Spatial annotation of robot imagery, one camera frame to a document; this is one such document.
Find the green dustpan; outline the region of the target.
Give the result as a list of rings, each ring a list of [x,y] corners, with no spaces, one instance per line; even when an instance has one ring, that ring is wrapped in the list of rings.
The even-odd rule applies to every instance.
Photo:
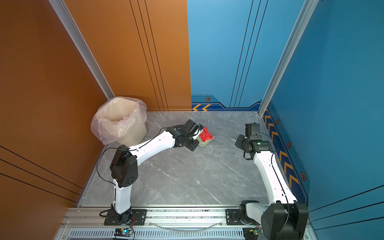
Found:
[[[200,147],[206,146],[213,139],[214,139],[214,137],[212,135],[198,136],[198,138],[197,138],[197,140],[199,141],[199,146]]]

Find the large red paper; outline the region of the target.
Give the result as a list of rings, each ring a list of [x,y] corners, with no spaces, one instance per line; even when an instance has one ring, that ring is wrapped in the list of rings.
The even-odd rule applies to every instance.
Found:
[[[208,128],[207,127],[203,127],[203,132],[199,136],[204,136],[204,135],[206,135],[206,136],[212,135],[210,132],[208,132]]]

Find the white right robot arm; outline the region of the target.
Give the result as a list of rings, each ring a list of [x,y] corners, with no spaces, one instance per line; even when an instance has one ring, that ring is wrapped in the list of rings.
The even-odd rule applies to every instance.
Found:
[[[271,141],[263,140],[260,125],[245,125],[245,134],[239,135],[235,143],[248,161],[258,167],[264,181],[269,204],[258,201],[242,201],[240,220],[246,225],[261,229],[268,240],[302,240],[309,218],[305,204],[297,201],[278,166]]]

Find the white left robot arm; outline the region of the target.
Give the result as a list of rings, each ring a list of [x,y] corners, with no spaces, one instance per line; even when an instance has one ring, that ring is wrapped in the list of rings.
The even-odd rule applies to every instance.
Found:
[[[185,147],[194,151],[199,145],[198,137],[204,127],[188,120],[183,125],[176,125],[159,131],[154,138],[133,146],[117,148],[110,165],[114,185],[114,201],[109,213],[119,223],[128,224],[133,220],[131,193],[132,185],[139,177],[139,166],[156,154],[171,148]]]

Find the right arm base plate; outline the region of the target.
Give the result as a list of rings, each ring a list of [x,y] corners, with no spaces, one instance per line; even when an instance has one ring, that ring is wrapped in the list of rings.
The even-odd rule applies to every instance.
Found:
[[[228,226],[257,226],[259,223],[256,220],[249,218],[245,210],[226,209],[225,210],[226,224]]]

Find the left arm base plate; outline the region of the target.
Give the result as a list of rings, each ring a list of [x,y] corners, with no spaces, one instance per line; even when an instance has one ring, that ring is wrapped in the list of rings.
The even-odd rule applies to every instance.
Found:
[[[105,226],[143,226],[147,217],[146,209],[129,209],[122,214],[118,214],[115,209],[111,208],[104,212],[100,212],[100,216],[105,218]]]

